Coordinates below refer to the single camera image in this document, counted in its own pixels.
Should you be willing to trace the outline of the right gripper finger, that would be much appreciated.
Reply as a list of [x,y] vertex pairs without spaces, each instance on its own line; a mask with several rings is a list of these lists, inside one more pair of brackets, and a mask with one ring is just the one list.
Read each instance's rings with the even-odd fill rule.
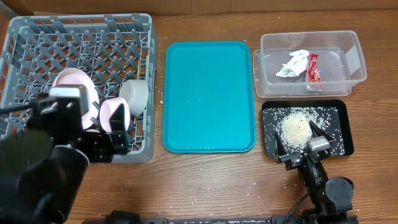
[[284,157],[286,155],[286,151],[284,149],[284,146],[282,144],[282,141],[280,140],[280,136],[278,135],[277,131],[274,132],[274,136],[275,136],[274,158],[279,159],[280,157]]
[[331,146],[333,138],[320,129],[313,121],[309,121],[313,138],[308,141],[309,146]]

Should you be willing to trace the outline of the large white plate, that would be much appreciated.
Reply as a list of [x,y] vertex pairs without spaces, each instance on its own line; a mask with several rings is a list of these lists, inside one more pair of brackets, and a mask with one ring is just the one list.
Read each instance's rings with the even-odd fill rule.
[[77,68],[66,68],[57,75],[52,84],[52,87],[61,84],[83,85],[86,88],[90,107],[88,112],[81,117],[81,123],[83,129],[90,128],[92,125],[94,125],[94,122],[92,122],[91,118],[97,118],[99,113],[99,109],[94,105],[94,103],[100,103],[99,96],[97,94],[93,81],[82,70],[79,70]]

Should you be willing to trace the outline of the grey bowl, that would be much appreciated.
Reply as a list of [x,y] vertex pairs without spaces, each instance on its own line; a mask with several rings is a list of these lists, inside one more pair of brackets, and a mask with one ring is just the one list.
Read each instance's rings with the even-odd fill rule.
[[149,87],[145,80],[127,80],[122,84],[119,96],[127,101],[130,113],[139,116],[146,108]]

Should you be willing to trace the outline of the red snack wrapper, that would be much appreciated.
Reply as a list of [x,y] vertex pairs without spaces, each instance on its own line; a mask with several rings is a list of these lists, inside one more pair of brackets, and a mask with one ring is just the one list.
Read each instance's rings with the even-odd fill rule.
[[307,66],[307,82],[321,82],[320,74],[317,70],[317,54],[310,54]]

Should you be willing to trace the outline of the white tissue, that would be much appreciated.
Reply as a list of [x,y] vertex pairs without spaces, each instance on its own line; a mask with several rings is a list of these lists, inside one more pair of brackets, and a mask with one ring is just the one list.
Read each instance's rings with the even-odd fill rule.
[[302,74],[307,69],[308,56],[310,52],[307,50],[297,50],[289,53],[292,57],[287,63],[282,65],[282,68],[276,73],[277,77],[295,78]]

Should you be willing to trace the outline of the wooden chopstick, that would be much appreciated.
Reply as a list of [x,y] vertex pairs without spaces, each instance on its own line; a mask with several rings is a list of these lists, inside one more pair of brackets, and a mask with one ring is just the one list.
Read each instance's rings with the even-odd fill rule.
[[[138,60],[137,60],[137,70],[136,70],[136,80],[139,80],[140,67],[141,67],[141,60],[140,60],[140,58],[138,58]],[[133,121],[134,125],[137,124],[137,116],[138,115],[134,115],[134,121]]]

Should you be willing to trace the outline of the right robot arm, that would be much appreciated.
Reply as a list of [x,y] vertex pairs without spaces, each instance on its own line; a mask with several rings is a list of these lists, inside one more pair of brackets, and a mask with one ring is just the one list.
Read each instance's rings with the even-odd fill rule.
[[333,138],[309,122],[312,138],[301,152],[287,154],[278,134],[275,134],[276,163],[284,163],[286,170],[298,170],[307,193],[284,216],[283,223],[329,223],[354,224],[356,216],[348,212],[353,209],[354,183],[346,177],[329,178],[322,160],[331,155]]

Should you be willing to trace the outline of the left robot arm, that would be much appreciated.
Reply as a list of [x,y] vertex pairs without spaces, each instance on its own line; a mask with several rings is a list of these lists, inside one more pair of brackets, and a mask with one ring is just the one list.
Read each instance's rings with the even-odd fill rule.
[[91,162],[111,162],[127,149],[125,110],[117,106],[112,131],[85,131],[81,102],[40,94],[27,105],[27,130],[1,141],[1,223],[64,223]]

